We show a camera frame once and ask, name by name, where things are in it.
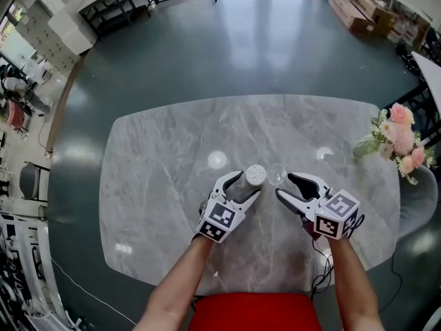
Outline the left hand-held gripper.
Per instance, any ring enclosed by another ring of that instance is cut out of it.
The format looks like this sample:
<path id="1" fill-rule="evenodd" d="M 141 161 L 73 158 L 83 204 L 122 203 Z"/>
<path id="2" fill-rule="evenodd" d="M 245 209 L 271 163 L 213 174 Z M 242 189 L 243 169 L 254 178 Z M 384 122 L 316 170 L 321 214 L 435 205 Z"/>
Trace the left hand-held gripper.
<path id="1" fill-rule="evenodd" d="M 204 236 L 215 243 L 222 243 L 245 219 L 245 213 L 260 196 L 254 190 L 239 201 L 227 200 L 226 191 L 243 175 L 242 170 L 233 171 L 216 180 L 205 205 L 201 209 L 196 236 Z"/>

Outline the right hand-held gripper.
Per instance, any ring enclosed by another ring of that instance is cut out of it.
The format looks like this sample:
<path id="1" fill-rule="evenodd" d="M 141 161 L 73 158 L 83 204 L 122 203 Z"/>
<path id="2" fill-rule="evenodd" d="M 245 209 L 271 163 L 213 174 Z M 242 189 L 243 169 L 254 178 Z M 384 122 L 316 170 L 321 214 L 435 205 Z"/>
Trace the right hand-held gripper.
<path id="1" fill-rule="evenodd" d="M 312 174 L 290 172 L 287 178 L 298 187 L 300 196 L 276 189 L 276 197 L 292 212 L 305 215 L 315 234 L 341 239 L 355 226 L 360 202 L 346 190 L 328 189 L 323 179 Z"/>

